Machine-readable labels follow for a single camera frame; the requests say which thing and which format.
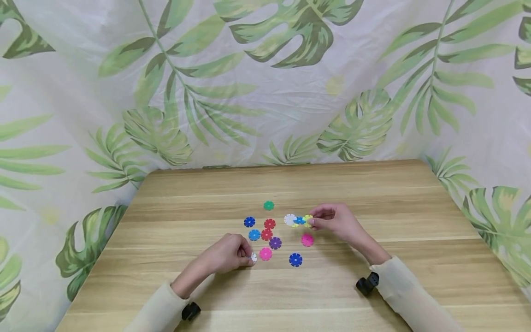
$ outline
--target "leaf-patterned curtain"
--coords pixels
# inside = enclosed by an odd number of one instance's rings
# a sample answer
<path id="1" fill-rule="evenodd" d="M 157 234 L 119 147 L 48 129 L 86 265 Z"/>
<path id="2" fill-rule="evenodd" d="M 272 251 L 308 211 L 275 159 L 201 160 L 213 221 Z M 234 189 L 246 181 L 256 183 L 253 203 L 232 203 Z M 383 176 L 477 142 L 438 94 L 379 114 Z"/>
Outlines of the leaf-patterned curtain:
<path id="1" fill-rule="evenodd" d="M 0 0 L 0 329 L 54 330 L 145 175 L 420 158 L 531 299 L 531 1 Z"/>

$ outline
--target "white snowflake piece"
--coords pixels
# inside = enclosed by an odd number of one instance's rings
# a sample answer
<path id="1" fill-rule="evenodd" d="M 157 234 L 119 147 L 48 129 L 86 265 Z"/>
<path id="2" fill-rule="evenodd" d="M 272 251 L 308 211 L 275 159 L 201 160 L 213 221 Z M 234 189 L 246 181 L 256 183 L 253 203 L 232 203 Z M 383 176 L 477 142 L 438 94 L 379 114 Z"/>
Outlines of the white snowflake piece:
<path id="1" fill-rule="evenodd" d="M 289 214 L 284 217 L 284 223 L 288 226 L 293 226 L 294 221 L 297 217 L 295 215 Z"/>

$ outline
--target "black clamp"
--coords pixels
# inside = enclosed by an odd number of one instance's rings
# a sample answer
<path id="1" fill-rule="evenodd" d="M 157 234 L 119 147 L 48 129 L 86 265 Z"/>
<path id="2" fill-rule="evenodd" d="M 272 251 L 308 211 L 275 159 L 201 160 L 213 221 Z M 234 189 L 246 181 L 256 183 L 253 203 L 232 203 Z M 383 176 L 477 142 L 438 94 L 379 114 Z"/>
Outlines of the black clamp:
<path id="1" fill-rule="evenodd" d="M 372 290 L 378 286 L 378 282 L 380 281 L 380 276 L 376 272 L 371 272 L 367 279 L 361 278 L 356 283 L 356 288 L 365 296 L 368 296 Z"/>
<path id="2" fill-rule="evenodd" d="M 195 302 L 191 302 L 187 304 L 181 312 L 181 319 L 192 321 L 192 319 L 194 319 L 195 316 L 199 315 L 200 312 L 201 308 L 198 306 L 198 304 Z"/>

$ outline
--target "monstera leaf print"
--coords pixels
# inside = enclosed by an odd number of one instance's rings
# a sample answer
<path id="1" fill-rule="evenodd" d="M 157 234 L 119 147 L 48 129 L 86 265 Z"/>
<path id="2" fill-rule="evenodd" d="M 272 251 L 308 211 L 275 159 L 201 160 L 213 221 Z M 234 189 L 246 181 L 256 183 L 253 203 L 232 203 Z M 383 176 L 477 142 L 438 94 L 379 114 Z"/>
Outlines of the monstera leaf print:
<path id="1" fill-rule="evenodd" d="M 155 107 L 130 109 L 123 113 L 125 131 L 143 149 L 158 154 L 172 166 L 190 161 L 192 148 L 179 130 L 176 116 L 168 116 Z"/>
<path id="2" fill-rule="evenodd" d="M 238 43 L 249 44 L 286 23 L 284 31 L 268 37 L 257 48 L 246 53 L 258 62 L 267 62 L 300 35 L 302 43 L 299 48 L 273 65 L 275 68 L 293 68 L 319 62 L 333 43 L 332 30 L 328 25 L 350 22 L 360 10 L 363 0 L 354 0 L 350 4 L 346 4 L 345 0 L 293 0 L 288 5 L 284 3 L 284 0 L 216 0 L 214 7 L 225 22 L 232 22 L 253 15 L 261 7 L 277 4 L 273 16 L 258 23 L 233 24 L 230 30 Z"/>
<path id="3" fill-rule="evenodd" d="M 21 284 L 18 279 L 22 260 L 13 254 L 6 262 L 9 253 L 7 240 L 0 236 L 0 322 L 5 319 L 11 306 L 19 297 Z"/>
<path id="4" fill-rule="evenodd" d="M 325 154 L 337 153 L 343 161 L 370 155 L 386 139 L 394 108 L 385 90 L 362 92 L 319 136 L 317 147 Z"/>
<path id="5" fill-rule="evenodd" d="M 454 8 L 454 2 L 450 0 L 441 22 L 422 23 L 407 28 L 382 54 L 382 58 L 388 57 L 410 43 L 424 41 L 420 46 L 401 51 L 402 57 L 387 69 L 377 83 L 378 87 L 385 88 L 402 76 L 408 75 L 393 98 L 393 103 L 398 107 L 410 94 L 413 94 L 401 121 L 402 134 L 413 113 L 419 133 L 423 133 L 424 113 L 427 113 L 427 120 L 434 134 L 440 135 L 441 121 L 458 132 L 459 122 L 449 107 L 462 107 L 471 115 L 475 115 L 476 107 L 470 98 L 455 90 L 464 86 L 493 88 L 494 83 L 485 74 L 458 73 L 454 67 L 503 56 L 515 49 L 511 45 L 497 43 L 471 47 L 469 41 L 520 13 L 522 11 L 520 0 L 490 10 L 484 7 L 487 7 L 491 1 L 468 0 L 458 8 Z M 463 18 L 475 13 L 480 13 L 477 18 L 462 23 Z M 444 52 L 443 50 L 450 45 L 455 45 L 459 50 Z"/>
<path id="6" fill-rule="evenodd" d="M 8 19 L 18 21 L 22 31 L 4 53 L 4 58 L 13 59 L 29 56 L 35 53 L 54 51 L 54 49 L 48 45 L 41 36 L 26 24 L 26 21 L 16 8 L 13 0 L 0 0 L 0 25 Z"/>
<path id="7" fill-rule="evenodd" d="M 66 232 L 65 244 L 55 258 L 55 263 L 63 278 L 75 275 L 66 288 L 66 295 L 70 301 L 74 300 L 85 282 L 126 209 L 127 206 L 109 206 L 87 214 L 82 223 L 82 240 L 75 237 L 79 222 L 75 222 Z"/>
<path id="8" fill-rule="evenodd" d="M 145 177 L 145 172 L 139 167 L 147 163 L 136 159 L 143 153 L 133 149 L 136 144 L 127 137 L 118 123 L 110 128 L 105 139 L 103 135 L 101 128 L 98 129 L 95 137 L 91 135 L 100 150 L 99 154 L 88 148 L 85 148 L 85 152 L 90 159 L 108 171 L 87 172 L 87 174 L 111 183 L 97 187 L 93 193 L 120 188 L 127 183 L 131 183 L 138 189 L 138 183 L 144 181 Z"/>
<path id="9" fill-rule="evenodd" d="M 32 129 L 47 122 L 52 115 L 39 115 L 0 125 L 0 143 L 17 138 Z M 0 173 L 0 186 L 17 190 L 40 190 L 42 187 L 28 180 L 32 176 L 57 175 L 64 173 L 62 168 L 28 163 L 25 160 L 39 159 L 53 156 L 68 149 L 66 145 L 40 145 L 23 148 L 0 147 L 0 169 L 7 173 Z M 15 202 L 0 196 L 0 208 L 24 210 Z"/>
<path id="10" fill-rule="evenodd" d="M 262 155 L 262 158 L 271 165 L 309 164 L 312 159 L 317 158 L 317 155 L 315 154 L 317 137 L 317 135 L 308 137 L 301 136 L 293 140 L 293 135 L 291 135 L 284 142 L 282 154 L 278 151 L 273 141 L 271 141 L 269 143 L 271 156 Z"/>
<path id="11" fill-rule="evenodd" d="M 531 13 L 531 1 L 523 1 L 524 12 Z M 531 16 L 524 16 L 520 22 L 518 37 L 527 44 L 531 44 Z M 517 46 L 515 50 L 515 69 L 522 70 L 531 67 L 531 47 Z M 516 86 L 520 91 L 531 97 L 531 79 L 513 76 Z"/>
<path id="12" fill-rule="evenodd" d="M 446 160 L 450 150 L 451 148 L 448 148 L 443 151 L 442 157 L 438 161 L 435 161 L 430 156 L 426 156 L 426 160 L 446 191 L 456 198 L 459 197 L 460 200 L 462 196 L 459 194 L 459 189 L 466 194 L 470 191 L 468 184 L 479 186 L 479 183 L 470 175 L 463 173 L 463 171 L 470 170 L 470 167 L 461 163 L 465 157 L 461 156 Z"/>
<path id="13" fill-rule="evenodd" d="M 112 50 L 100 64 L 99 76 L 116 75 L 155 48 L 156 55 L 144 66 L 136 84 L 134 99 L 137 107 L 148 106 L 162 84 L 165 111 L 176 113 L 177 100 L 182 101 L 188 125 L 202 143 L 209 144 L 206 132 L 223 143 L 228 143 L 227 138 L 230 138 L 249 146 L 245 135 L 258 136 L 259 133 L 236 119 L 254 117 L 264 112 L 231 104 L 228 101 L 253 92 L 257 86 L 245 83 L 223 86 L 201 85 L 201 79 L 218 77 L 236 67 L 244 56 L 243 52 L 224 55 L 213 61 L 193 66 L 179 64 L 195 55 L 206 53 L 204 50 L 214 42 L 225 26 L 224 21 L 218 15 L 212 15 L 186 31 L 176 41 L 167 38 L 166 40 L 172 43 L 164 46 L 160 38 L 183 22 L 192 7 L 193 0 L 169 0 L 158 26 L 152 24 L 143 0 L 139 0 L 139 4 L 151 36 L 143 36 Z M 162 82 L 168 71 L 167 81 Z"/>
<path id="14" fill-rule="evenodd" d="M 463 213 L 520 287 L 531 282 L 531 198 L 517 188 L 473 189 Z"/>

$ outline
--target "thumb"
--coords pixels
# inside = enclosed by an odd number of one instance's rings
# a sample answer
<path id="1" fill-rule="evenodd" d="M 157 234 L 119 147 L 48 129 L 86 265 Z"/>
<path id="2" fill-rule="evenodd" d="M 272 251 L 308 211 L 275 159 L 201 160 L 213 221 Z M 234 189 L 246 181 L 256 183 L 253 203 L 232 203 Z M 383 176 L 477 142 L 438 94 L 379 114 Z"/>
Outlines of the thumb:
<path id="1" fill-rule="evenodd" d="M 308 223 L 317 228 L 329 228 L 330 226 L 330 220 L 324 220 L 321 218 L 311 218 L 308 220 Z"/>
<path id="2" fill-rule="evenodd" d="M 240 266 L 253 266 L 254 261 L 249 257 L 238 257 L 238 263 Z"/>

